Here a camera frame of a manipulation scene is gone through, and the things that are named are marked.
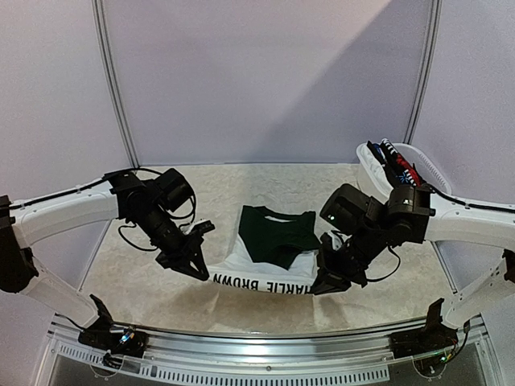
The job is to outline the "white and green t-shirt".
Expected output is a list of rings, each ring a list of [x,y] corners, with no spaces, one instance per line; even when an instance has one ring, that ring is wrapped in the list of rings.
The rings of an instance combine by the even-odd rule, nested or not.
[[[210,280],[271,294],[309,294],[320,247],[315,218],[314,211],[284,214],[245,205],[230,253],[208,267]]]

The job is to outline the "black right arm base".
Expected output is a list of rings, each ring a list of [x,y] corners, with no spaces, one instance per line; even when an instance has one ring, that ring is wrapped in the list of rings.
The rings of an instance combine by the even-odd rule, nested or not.
[[[422,327],[389,336],[393,356],[398,359],[452,346],[450,353],[444,354],[439,362],[447,363],[454,359],[466,346],[470,331],[470,320],[465,321],[459,314],[463,304],[461,296],[457,300],[440,298],[431,303]]]

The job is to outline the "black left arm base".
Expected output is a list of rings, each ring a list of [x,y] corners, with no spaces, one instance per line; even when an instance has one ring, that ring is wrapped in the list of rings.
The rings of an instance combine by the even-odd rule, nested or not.
[[[149,335],[131,326],[115,327],[115,322],[103,301],[94,295],[90,298],[97,307],[98,319],[91,326],[82,329],[78,342],[85,346],[110,351],[112,355],[142,358]]]

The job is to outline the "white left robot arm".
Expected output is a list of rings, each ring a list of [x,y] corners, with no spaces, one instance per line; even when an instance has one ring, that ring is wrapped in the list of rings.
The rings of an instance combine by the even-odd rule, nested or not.
[[[205,281],[209,277],[201,245],[214,229],[196,220],[193,188],[175,169],[147,179],[118,170],[99,179],[33,199],[1,198],[1,291],[44,304],[76,325],[103,349],[119,343],[102,301],[82,294],[79,279],[93,261],[107,227],[141,231],[164,269]]]

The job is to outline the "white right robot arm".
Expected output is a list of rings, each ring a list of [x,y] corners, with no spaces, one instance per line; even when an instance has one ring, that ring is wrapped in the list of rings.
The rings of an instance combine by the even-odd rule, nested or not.
[[[487,306],[514,293],[514,210],[508,205],[468,203],[445,195],[431,185],[395,187],[385,203],[345,183],[337,188],[320,217],[347,238],[335,246],[325,233],[317,256],[314,295],[346,291],[371,283],[366,271],[384,250],[405,243],[456,241],[500,248],[503,255],[456,295],[434,302],[436,319],[421,327],[416,343],[434,350],[447,337]]]

